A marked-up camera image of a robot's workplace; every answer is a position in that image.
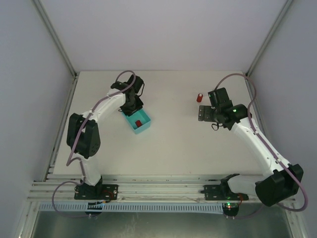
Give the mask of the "red spring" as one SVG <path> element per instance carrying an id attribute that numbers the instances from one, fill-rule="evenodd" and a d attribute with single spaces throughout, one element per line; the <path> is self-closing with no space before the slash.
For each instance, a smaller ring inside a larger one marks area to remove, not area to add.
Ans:
<path id="1" fill-rule="evenodd" d="M 136 124 L 137 127 L 141 127 L 141 126 L 142 126 L 142 123 L 141 123 L 140 120 L 137 120 L 137 121 L 135 122 L 135 124 Z"/>
<path id="2" fill-rule="evenodd" d="M 200 103 L 200 102 L 202 101 L 202 99 L 203 99 L 203 94 L 202 94 L 202 93 L 198 94 L 196 101 L 197 101 L 198 103 Z"/>

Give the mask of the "teal plastic bin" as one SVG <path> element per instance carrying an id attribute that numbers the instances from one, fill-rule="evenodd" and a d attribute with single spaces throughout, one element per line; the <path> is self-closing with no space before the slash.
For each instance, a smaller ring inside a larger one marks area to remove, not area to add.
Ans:
<path id="1" fill-rule="evenodd" d="M 151 118 L 145 110 L 140 109 L 131 116 L 121 113 L 135 134 L 140 134 L 151 126 Z"/>

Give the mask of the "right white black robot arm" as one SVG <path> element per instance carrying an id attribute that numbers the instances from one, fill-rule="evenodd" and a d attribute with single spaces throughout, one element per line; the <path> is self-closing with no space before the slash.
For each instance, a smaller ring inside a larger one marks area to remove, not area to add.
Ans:
<path id="1" fill-rule="evenodd" d="M 199 106 L 199 121 L 211 122 L 213 130 L 227 128 L 238 136 L 253 153 L 261 176 L 232 174 L 221 179 L 224 197 L 232 194 L 256 196 L 267 207 L 278 204 L 299 190 L 304 171 L 280 155 L 259 130 L 251 113 L 243 104 L 233 105 L 225 88 L 208 93 L 210 106 Z"/>

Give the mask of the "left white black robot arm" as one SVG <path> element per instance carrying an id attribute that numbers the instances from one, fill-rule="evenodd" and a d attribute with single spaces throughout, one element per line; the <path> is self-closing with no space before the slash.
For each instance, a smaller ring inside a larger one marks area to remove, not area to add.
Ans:
<path id="1" fill-rule="evenodd" d="M 126 117 L 143 108 L 140 97 L 144 81 L 132 73 L 128 81 L 116 80 L 106 96 L 82 114 L 73 113 L 68 121 L 66 144 L 71 152 L 66 164 L 79 161 L 82 177 L 75 187 L 76 200 L 113 199 L 114 194 L 103 185 L 96 154 L 101 146 L 99 125 L 113 112 L 120 110 Z"/>

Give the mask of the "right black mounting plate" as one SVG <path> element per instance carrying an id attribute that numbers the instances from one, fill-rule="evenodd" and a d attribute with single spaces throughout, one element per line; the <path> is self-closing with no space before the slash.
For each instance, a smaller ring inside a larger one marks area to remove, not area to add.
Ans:
<path id="1" fill-rule="evenodd" d="M 242 193 L 233 193 L 228 185 L 204 185 L 203 189 L 200 191 L 201 194 L 205 196 L 206 201 L 243 201 L 249 200 L 248 195 Z"/>

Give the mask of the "black mounting plate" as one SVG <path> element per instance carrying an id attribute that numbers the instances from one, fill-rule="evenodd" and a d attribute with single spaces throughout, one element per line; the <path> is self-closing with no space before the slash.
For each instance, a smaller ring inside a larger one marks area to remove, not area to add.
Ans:
<path id="1" fill-rule="evenodd" d="M 112 201 L 117 199 L 117 184 L 97 184 L 91 186 L 83 184 L 75 187 L 75 200 L 106 200 Z"/>
<path id="2" fill-rule="evenodd" d="M 205 196 L 206 201 L 243 201 L 249 200 L 248 195 L 242 193 L 233 193 L 228 185 L 204 185 L 203 189 L 200 191 L 201 194 Z"/>

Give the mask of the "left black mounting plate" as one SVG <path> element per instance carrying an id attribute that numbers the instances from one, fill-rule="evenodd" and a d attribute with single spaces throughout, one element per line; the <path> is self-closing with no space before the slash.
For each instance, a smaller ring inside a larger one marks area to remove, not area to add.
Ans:
<path id="1" fill-rule="evenodd" d="M 75 200 L 106 200 L 112 201 L 117 199 L 117 184 L 97 184 L 91 186 L 83 184 L 75 187 Z"/>

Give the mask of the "right aluminium table edge rail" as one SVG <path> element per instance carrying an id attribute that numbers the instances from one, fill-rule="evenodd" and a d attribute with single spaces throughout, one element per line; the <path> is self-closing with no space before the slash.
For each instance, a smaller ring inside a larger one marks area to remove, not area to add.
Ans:
<path id="1" fill-rule="evenodd" d="M 260 106 L 259 106 L 259 102 L 258 102 L 258 90 L 255 86 L 255 83 L 253 82 L 253 80 L 251 78 L 249 78 L 248 76 L 245 75 L 245 82 L 247 85 L 247 89 L 251 98 L 251 104 L 252 104 L 252 108 L 254 110 L 255 113 L 255 117 L 258 123 L 258 127 L 259 130 L 262 132 L 263 134 L 263 138 L 267 143 L 267 146 L 270 148 L 270 150 L 275 154 L 275 156 L 277 155 L 277 153 L 274 151 L 274 147 L 271 144 L 271 142 L 268 140 L 268 138 L 266 137 L 266 133 L 265 133 L 265 127 L 264 127 L 264 122 L 262 120 L 262 115 L 260 112 Z"/>

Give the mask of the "aluminium table edge rail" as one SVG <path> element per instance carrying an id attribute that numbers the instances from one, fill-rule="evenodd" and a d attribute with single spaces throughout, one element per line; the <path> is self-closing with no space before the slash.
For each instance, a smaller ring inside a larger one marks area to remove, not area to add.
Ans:
<path id="1" fill-rule="evenodd" d="M 74 96 L 74 93 L 75 93 L 75 89 L 76 89 L 78 78 L 79 78 L 79 75 L 76 75 L 75 78 L 72 81 L 72 85 L 71 85 L 71 88 L 69 90 L 69 93 L 68 93 L 68 96 L 67 96 L 67 100 L 66 100 L 64 109 L 62 111 L 62 114 L 61 114 L 61 119 L 60 119 L 60 123 L 59 123 L 58 130 L 57 130 L 57 135 L 56 135 L 56 138 L 55 138 L 55 141 L 54 141 L 54 144 L 53 144 L 52 152 L 51 152 L 51 155 L 50 155 L 50 158 L 49 158 L 49 162 L 48 162 L 48 166 L 47 166 L 47 169 L 46 169 L 46 172 L 45 172 L 45 175 L 44 175 L 44 177 L 45 177 L 44 179 L 46 179 L 50 168 L 55 163 L 55 160 L 56 160 L 56 157 L 57 157 L 57 154 L 58 154 L 58 150 L 59 150 L 59 147 L 60 147 L 60 143 L 61 143 L 61 140 L 62 140 L 62 135 L 63 135 L 63 132 L 64 132 L 65 124 L 66 124 L 66 121 L 67 121 L 68 113 L 69 113 L 69 110 L 70 110 L 71 102 L 72 102 L 72 99 L 73 99 L 73 96 Z"/>
<path id="2" fill-rule="evenodd" d="M 258 90 L 255 86 L 255 83 L 253 82 L 253 80 L 251 78 L 249 78 L 248 76 L 245 75 L 245 82 L 247 85 L 247 89 L 251 98 L 251 104 L 252 104 L 252 108 L 254 110 L 255 113 L 255 117 L 258 123 L 258 127 L 259 130 L 262 132 L 263 134 L 263 138 L 267 143 L 267 146 L 270 148 L 270 150 L 275 154 L 275 156 L 277 155 L 277 153 L 274 151 L 274 147 L 271 144 L 271 142 L 268 140 L 268 138 L 266 137 L 266 133 L 265 133 L 265 127 L 264 127 L 264 122 L 262 120 L 262 115 L 260 112 L 260 106 L 259 106 L 259 102 L 258 102 Z"/>

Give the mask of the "right aluminium frame post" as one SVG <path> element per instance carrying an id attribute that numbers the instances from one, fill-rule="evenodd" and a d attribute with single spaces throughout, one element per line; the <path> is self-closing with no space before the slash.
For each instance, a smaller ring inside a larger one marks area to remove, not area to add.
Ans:
<path id="1" fill-rule="evenodd" d="M 258 50 L 255 58 L 253 59 L 250 67 L 246 71 L 247 76 L 251 76 L 253 71 L 255 70 L 257 64 L 259 63 L 260 59 L 262 58 L 263 54 L 265 53 L 267 47 L 269 46 L 271 40 L 273 39 L 275 33 L 277 32 L 279 26 L 281 25 L 282 21 L 284 20 L 286 14 L 288 13 L 289 9 L 293 5 L 294 0 L 287 0 L 282 9 L 280 10 L 279 14 L 277 15 L 274 23 L 270 27 L 269 32 L 267 33 L 263 43 L 261 44 L 260 49 Z"/>

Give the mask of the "aluminium frame post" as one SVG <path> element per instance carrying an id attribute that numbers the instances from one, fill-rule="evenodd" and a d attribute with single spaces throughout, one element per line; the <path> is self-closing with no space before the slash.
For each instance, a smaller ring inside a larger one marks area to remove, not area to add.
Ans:
<path id="1" fill-rule="evenodd" d="M 287 0 L 282 9 L 280 10 L 279 14 L 277 15 L 274 23 L 270 27 L 269 32 L 267 33 L 263 43 L 261 44 L 260 49 L 258 50 L 255 58 L 253 59 L 250 67 L 246 71 L 247 76 L 251 76 L 253 71 L 255 70 L 257 64 L 259 63 L 260 59 L 262 58 L 263 54 L 265 53 L 267 47 L 269 46 L 271 40 L 273 39 L 275 33 L 277 32 L 279 26 L 281 25 L 282 21 L 284 20 L 286 14 L 288 13 L 289 9 L 293 5 L 294 0 Z"/>
<path id="2" fill-rule="evenodd" d="M 76 78 L 77 72 L 74 68 L 74 66 L 71 63 L 71 60 L 52 24 L 52 21 L 50 20 L 47 11 L 45 10 L 42 1 L 41 0 L 31 0 L 32 4 L 34 5 L 39 17 L 43 21 L 51 39 L 53 40 L 54 44 L 56 45 L 59 54 L 61 55 L 64 63 L 66 64 L 70 74 L 72 75 L 73 78 Z"/>

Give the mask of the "left aluminium table edge rail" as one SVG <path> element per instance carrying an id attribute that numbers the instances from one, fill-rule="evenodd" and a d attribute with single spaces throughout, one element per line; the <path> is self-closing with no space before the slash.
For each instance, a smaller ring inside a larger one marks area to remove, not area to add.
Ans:
<path id="1" fill-rule="evenodd" d="M 66 100 L 64 109 L 62 111 L 62 114 L 61 114 L 61 119 L 60 119 L 60 123 L 59 123 L 58 130 L 57 130 L 57 135 L 56 135 L 56 138 L 55 138 L 55 141 L 54 141 L 54 144 L 53 144 L 52 152 L 51 152 L 51 155 L 50 155 L 50 158 L 49 158 L 49 162 L 48 162 L 48 166 L 47 166 L 47 169 L 46 169 L 46 172 L 45 172 L 45 175 L 44 175 L 44 177 L 45 177 L 44 179 L 46 179 L 50 168 L 55 163 L 55 160 L 56 160 L 56 157 L 57 157 L 57 154 L 58 154 L 58 150 L 59 150 L 59 147 L 60 147 L 60 143 L 61 143 L 61 140 L 62 140 L 62 135 L 63 135 L 63 132 L 64 132 L 65 124 L 66 124 L 66 121 L 67 121 L 68 113 L 69 113 L 69 110 L 70 110 L 71 102 L 72 102 L 72 99 L 73 99 L 73 96 L 74 96 L 74 93 L 75 93 L 75 89 L 76 89 L 78 78 L 79 78 L 79 75 L 76 75 L 75 78 L 72 81 L 72 85 L 71 85 L 71 88 L 69 90 L 69 93 L 68 93 L 68 96 L 67 96 L 67 100 Z"/>

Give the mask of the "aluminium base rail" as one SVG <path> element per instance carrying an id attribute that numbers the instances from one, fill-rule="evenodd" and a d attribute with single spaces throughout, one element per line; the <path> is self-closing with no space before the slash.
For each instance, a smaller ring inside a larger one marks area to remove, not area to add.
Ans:
<path id="1" fill-rule="evenodd" d="M 103 175 L 105 184 L 118 185 L 116 202 L 204 202 L 204 185 L 219 184 L 224 175 L 125 176 Z M 44 182 L 33 182 L 28 201 L 50 201 L 64 181 L 78 182 L 79 176 L 49 174 Z"/>

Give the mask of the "left aluminium frame post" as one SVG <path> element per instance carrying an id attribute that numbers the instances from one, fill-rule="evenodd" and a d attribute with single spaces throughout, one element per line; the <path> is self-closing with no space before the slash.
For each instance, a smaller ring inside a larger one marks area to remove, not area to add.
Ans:
<path id="1" fill-rule="evenodd" d="M 45 10 L 42 1 L 41 0 L 31 0 L 32 4 L 34 5 L 39 17 L 43 21 L 51 39 L 53 40 L 54 44 L 56 45 L 59 54 L 61 55 L 64 63 L 66 64 L 70 74 L 72 75 L 73 78 L 76 78 L 77 72 L 74 68 L 74 66 L 71 63 L 71 60 L 52 24 L 52 21 L 50 20 L 47 11 Z"/>

